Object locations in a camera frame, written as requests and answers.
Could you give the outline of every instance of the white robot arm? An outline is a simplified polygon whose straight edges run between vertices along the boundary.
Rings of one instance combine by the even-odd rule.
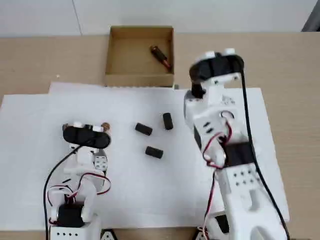
[[[57,240],[65,235],[68,239],[100,239],[101,220],[94,212],[94,204],[98,195],[111,188],[103,150],[111,142],[106,133],[108,127],[106,123],[93,126],[79,122],[63,126],[63,138],[74,153],[63,169],[64,179],[46,193],[51,206],[50,239]]]
[[[192,89],[184,98],[184,117],[208,167],[216,176],[229,232],[223,233],[210,216],[196,240],[285,240],[286,231],[265,191],[252,139],[238,119],[237,103],[224,84],[242,79],[244,62],[232,48],[207,52],[190,68]],[[244,199],[250,199],[246,206]]]

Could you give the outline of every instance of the tabletop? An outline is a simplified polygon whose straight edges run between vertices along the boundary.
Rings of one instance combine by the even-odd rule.
[[[5,94],[47,93],[50,82],[104,84],[108,36],[0,38],[0,102]],[[262,89],[290,211],[292,237],[320,236],[320,32],[176,33],[175,83],[205,51],[235,48],[248,87]],[[233,83],[230,87],[240,87]],[[117,229],[119,240],[189,240],[193,228]],[[42,240],[43,232],[0,232]]]

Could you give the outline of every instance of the white paper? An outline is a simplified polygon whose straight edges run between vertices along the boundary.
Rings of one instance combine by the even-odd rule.
[[[62,138],[62,124],[73,121],[94,125],[108,122],[111,126],[111,145],[105,151],[112,189],[105,196],[99,196],[96,203],[104,228],[202,224],[212,169],[205,166],[185,124],[185,91],[167,88],[103,88],[98,91],[55,92],[42,95],[41,99],[37,95],[5,97],[0,111],[0,153],[6,160],[0,162],[0,180],[5,183],[6,196],[0,205],[3,213],[0,230],[44,228],[43,185],[50,169],[70,151]],[[240,89],[227,89],[226,93],[242,105]],[[263,159],[258,161],[288,220],[287,201],[262,93],[258,88],[250,88],[247,94],[252,134],[261,143],[263,152]],[[172,115],[173,130],[164,130],[162,114],[165,112]],[[243,111],[239,114],[244,121]],[[17,127],[22,122],[25,123],[23,127]],[[151,126],[152,135],[136,132],[137,122]],[[19,136],[19,147],[15,147],[14,139],[6,140],[13,133]],[[146,146],[164,150],[162,159],[145,155]],[[52,183],[61,171],[62,167],[53,176]],[[214,212],[224,210],[218,188],[213,203]],[[21,213],[27,216],[27,221],[21,218]]]

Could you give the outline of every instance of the black wire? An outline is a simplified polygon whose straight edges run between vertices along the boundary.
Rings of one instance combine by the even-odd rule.
[[[283,215],[282,215],[282,213],[281,213],[281,211],[280,211],[280,209],[279,209],[279,207],[278,207],[278,205],[276,203],[276,200],[275,200],[274,196],[272,195],[272,193],[271,193],[271,191],[270,191],[270,189],[269,189],[269,187],[268,187],[268,185],[267,185],[267,183],[265,181],[264,176],[261,173],[261,170],[260,170],[260,167],[259,167],[259,164],[258,164],[258,161],[257,161],[257,157],[256,157],[256,153],[255,153],[255,150],[254,150],[254,145],[253,145],[253,140],[252,140],[251,128],[250,128],[249,110],[248,110],[248,101],[247,101],[247,91],[246,91],[246,80],[245,80],[244,70],[241,69],[240,73],[241,73],[241,84],[242,84],[242,93],[243,93],[243,101],[244,101],[245,123],[246,123],[246,129],[247,129],[247,132],[248,132],[249,143],[251,145],[251,152],[252,152],[252,155],[253,155],[254,165],[255,165],[257,173],[259,174],[261,182],[262,182],[266,192],[268,193],[276,212],[279,215],[281,224],[282,224],[282,226],[283,226],[283,228],[285,230],[286,238],[287,238],[287,240],[290,240],[290,234],[289,234],[286,222],[284,220],[284,217],[283,217]]]
[[[61,159],[50,171],[48,177],[46,178],[44,188],[43,188],[43,209],[44,209],[44,223],[45,223],[45,240],[49,240],[49,228],[48,228],[48,214],[47,214],[47,186],[49,183],[49,180],[51,178],[51,175],[54,173],[54,171],[59,167],[65,160],[67,160],[72,154],[74,154],[78,149],[83,147],[83,145],[79,145],[74,150],[72,150],[67,156],[65,156],[63,159]]]

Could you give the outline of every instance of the open cardboard box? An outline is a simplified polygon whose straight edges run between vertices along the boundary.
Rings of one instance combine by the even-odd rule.
[[[171,26],[112,26],[105,85],[117,87],[172,87],[174,29]],[[157,45],[172,65],[169,71],[150,52]]]

